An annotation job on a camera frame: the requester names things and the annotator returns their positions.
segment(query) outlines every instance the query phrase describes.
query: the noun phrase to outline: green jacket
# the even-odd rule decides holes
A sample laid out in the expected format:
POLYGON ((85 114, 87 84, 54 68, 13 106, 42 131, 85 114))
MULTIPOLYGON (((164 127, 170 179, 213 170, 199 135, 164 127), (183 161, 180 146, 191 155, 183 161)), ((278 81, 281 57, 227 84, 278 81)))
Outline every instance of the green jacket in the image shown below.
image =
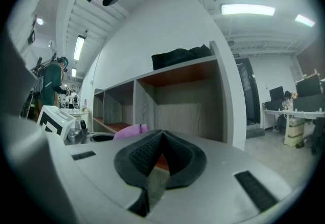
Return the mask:
POLYGON ((61 86, 62 68, 59 64, 53 63, 45 70, 43 90, 41 93, 42 103, 45 106, 55 105, 55 91, 53 87, 61 86))

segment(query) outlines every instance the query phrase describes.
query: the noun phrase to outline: doorway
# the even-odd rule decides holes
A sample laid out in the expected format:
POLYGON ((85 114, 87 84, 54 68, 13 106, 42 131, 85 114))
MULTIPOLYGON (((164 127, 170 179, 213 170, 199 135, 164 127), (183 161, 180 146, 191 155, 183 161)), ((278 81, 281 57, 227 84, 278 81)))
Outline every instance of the doorway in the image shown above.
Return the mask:
POLYGON ((236 64, 244 90, 246 124, 247 126, 260 124, 261 111, 259 107, 259 96, 252 66, 248 58, 236 59, 236 64))

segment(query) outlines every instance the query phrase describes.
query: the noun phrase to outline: black bag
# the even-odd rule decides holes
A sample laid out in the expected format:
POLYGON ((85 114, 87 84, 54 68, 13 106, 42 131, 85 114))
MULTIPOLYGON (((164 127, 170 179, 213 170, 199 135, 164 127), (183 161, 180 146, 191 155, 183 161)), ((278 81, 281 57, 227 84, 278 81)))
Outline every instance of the black bag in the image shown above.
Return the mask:
POLYGON ((77 97, 77 95, 75 95, 75 97, 73 98, 73 103, 78 103, 78 97, 77 97))
POLYGON ((153 55, 151 58, 153 70, 155 71, 161 68, 168 67, 170 65, 211 55, 212 53, 210 49, 207 46, 202 45, 201 47, 195 47, 190 50, 176 49, 171 52, 156 54, 153 55))

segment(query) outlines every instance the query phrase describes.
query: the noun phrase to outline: white ceiling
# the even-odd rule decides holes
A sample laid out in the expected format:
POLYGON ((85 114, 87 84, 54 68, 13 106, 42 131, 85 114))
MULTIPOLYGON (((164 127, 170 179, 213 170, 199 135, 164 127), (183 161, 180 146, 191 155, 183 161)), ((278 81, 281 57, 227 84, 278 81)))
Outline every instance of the white ceiling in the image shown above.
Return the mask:
MULTIPOLYGON (((109 38, 121 21, 145 1, 119 0, 110 7, 104 7, 102 0, 90 3, 86 0, 41 0, 38 15, 44 17, 45 25, 41 28, 38 26, 37 33, 40 34, 39 38, 56 40, 55 48, 58 56, 67 56, 70 69, 77 68, 77 74, 82 78, 101 50, 106 37, 109 38), (73 54, 78 35, 87 35, 87 41, 80 60, 76 62, 73 60, 73 54)), ((295 22, 298 14, 317 22, 309 0, 198 1, 211 14, 225 38, 235 42, 231 46, 234 53, 250 55, 297 53, 306 48, 317 35, 317 26, 310 28, 295 22), (222 4, 259 4, 275 7, 276 11, 272 17, 223 16, 220 12, 222 4)))

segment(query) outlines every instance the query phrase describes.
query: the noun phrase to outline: white box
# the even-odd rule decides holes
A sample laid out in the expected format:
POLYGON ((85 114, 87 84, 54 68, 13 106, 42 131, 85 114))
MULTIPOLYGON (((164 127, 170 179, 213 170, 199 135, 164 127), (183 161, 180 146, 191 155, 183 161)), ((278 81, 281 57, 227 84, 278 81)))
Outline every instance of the white box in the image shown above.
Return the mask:
POLYGON ((297 137, 286 137, 284 138, 284 144, 288 146, 295 146, 300 143, 304 139, 304 135, 300 135, 297 137))
POLYGON ((296 125, 299 125, 299 124, 304 124, 305 123, 305 119, 304 118, 290 118, 290 121, 289 121, 289 125, 291 126, 296 126, 296 125))
POLYGON ((296 137, 299 135, 303 135, 304 134, 304 130, 305 130, 305 124, 300 124, 300 125, 296 125, 296 126, 291 126, 289 125, 289 129, 288 129, 288 136, 289 137, 296 137))
POLYGON ((47 132, 53 132, 67 138, 69 130, 75 126, 76 118, 55 106, 43 106, 37 124, 47 132))

